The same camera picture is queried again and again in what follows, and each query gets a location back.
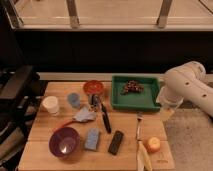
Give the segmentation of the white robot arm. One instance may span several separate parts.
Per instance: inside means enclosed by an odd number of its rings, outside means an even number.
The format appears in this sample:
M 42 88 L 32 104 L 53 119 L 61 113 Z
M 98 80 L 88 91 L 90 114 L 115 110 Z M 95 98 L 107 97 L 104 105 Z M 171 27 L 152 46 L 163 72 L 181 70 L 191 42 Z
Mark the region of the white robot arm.
M 205 76 L 205 67 L 197 61 L 169 69 L 156 102 L 164 109 L 177 109 L 186 99 L 213 119 L 213 88 L 204 82 Z

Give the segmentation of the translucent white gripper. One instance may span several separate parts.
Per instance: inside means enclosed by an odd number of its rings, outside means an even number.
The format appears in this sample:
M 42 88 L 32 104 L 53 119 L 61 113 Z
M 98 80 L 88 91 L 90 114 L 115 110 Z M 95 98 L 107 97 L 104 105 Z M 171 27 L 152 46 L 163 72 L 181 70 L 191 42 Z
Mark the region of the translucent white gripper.
M 159 112 L 162 121 L 167 121 L 179 108 L 180 103 L 162 103 Z

